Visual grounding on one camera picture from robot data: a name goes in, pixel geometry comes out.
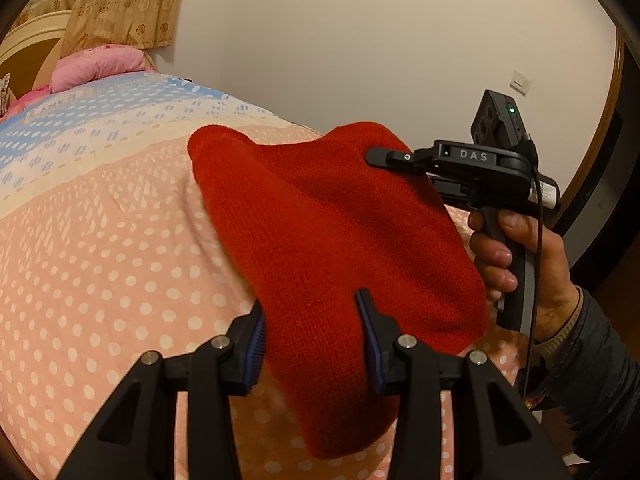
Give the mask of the polka dot bed cover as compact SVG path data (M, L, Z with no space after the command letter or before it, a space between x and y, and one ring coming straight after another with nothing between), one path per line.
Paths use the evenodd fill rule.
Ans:
M193 351L252 305L186 150L208 125L258 144L320 140L143 72L32 95L2 118L1 428L39 479L58 475L143 352Z

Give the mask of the dark jacket sleeve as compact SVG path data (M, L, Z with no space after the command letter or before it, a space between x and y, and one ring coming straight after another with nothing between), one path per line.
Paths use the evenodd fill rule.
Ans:
M534 402L559 408L577 456L577 479L639 477L639 362L588 292L550 339L534 344L529 377Z

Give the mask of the white wall switch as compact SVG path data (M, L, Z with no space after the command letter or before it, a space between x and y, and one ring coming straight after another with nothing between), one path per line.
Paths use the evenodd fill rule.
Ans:
M521 96L527 96L532 86L532 81L523 73L518 70L514 70L511 81L510 88L518 92Z

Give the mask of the striped pillow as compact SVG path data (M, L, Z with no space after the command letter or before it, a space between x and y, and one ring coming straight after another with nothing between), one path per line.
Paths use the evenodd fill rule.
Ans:
M0 116L6 114L10 102L11 75L5 74L0 78Z

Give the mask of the cream wooden headboard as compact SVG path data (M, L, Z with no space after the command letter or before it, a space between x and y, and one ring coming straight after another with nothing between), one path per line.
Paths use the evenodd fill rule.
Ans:
M1 77L11 75L10 102L34 90L49 87L56 63L63 55L67 24L72 12L55 11L31 18L12 29L1 43ZM146 62L155 70L149 55Z

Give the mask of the beige window curtain right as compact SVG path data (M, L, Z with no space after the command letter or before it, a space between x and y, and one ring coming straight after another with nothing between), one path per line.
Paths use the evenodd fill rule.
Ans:
M62 55L104 44L139 50L168 47L174 42L181 0L29 0L11 27L38 16L70 11Z

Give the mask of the pink pillow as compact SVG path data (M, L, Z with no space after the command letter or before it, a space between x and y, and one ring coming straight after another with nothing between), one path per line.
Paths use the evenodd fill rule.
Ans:
M60 58L49 87L58 93L103 78L149 70L144 53L120 44L104 44Z

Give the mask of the red knitted sweater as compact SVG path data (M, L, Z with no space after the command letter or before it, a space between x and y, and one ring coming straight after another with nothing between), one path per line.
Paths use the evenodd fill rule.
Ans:
M212 125L188 143L217 236L264 309L268 370L320 460L368 448L397 415L367 380L359 289L442 353L487 326L484 285L432 182L371 167L376 146L402 149L375 122L282 145Z

